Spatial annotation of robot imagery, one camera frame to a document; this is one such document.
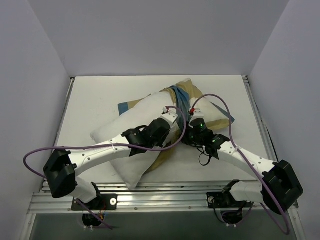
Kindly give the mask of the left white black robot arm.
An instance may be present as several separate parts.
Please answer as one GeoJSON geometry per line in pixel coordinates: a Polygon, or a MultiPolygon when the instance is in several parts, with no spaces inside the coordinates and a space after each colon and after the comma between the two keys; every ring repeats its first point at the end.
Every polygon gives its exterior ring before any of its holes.
{"type": "Polygon", "coordinates": [[[104,142],[105,147],[96,144],[85,150],[54,150],[43,168],[52,197],[72,196],[88,209],[97,209],[102,201],[101,193],[94,182],[81,179],[80,174],[106,162],[162,147],[174,123],[174,120],[159,117],[143,130],[128,129],[104,142]]]}

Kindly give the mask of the white pillow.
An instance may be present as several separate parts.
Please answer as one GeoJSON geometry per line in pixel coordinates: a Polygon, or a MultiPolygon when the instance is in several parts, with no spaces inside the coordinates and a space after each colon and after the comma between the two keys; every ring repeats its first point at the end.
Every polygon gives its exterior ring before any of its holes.
{"type": "MultiPolygon", "coordinates": [[[[151,94],[129,106],[129,110],[121,114],[114,121],[93,130],[90,137],[99,144],[122,134],[128,129],[139,126],[148,126],[159,118],[165,106],[174,106],[176,103],[167,91],[151,94]]],[[[149,173],[167,161],[174,153],[175,148],[166,151],[148,151],[132,157],[119,158],[110,162],[127,187],[134,189],[142,176],[149,173]]]]}

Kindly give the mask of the blue beige white pillowcase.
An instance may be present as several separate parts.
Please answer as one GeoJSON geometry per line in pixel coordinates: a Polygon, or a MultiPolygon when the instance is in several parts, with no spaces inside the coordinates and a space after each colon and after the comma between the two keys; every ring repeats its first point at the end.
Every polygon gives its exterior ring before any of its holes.
{"type": "Polygon", "coordinates": [[[181,109],[188,120],[190,118],[188,111],[193,107],[201,110],[206,126],[213,131],[227,128],[235,121],[234,118],[229,118],[227,111],[210,102],[206,97],[201,98],[202,95],[203,93],[192,80],[187,78],[159,92],[149,94],[145,98],[119,103],[118,112],[122,115],[136,107],[142,107],[142,104],[147,105],[151,110],[155,110],[156,105],[161,107],[173,105],[181,109]]]}

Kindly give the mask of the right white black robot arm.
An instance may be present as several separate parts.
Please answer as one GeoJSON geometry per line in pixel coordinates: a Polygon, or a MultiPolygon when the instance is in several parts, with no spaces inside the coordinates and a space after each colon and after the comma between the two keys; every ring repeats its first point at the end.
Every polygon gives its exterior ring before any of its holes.
{"type": "Polygon", "coordinates": [[[182,142],[199,147],[209,156],[229,163],[255,178],[255,182],[232,180],[222,190],[227,206],[240,202],[260,203],[280,215],[285,213],[304,193],[291,164],[260,157],[235,144],[232,137],[215,134],[203,118],[187,124],[182,142]]]}

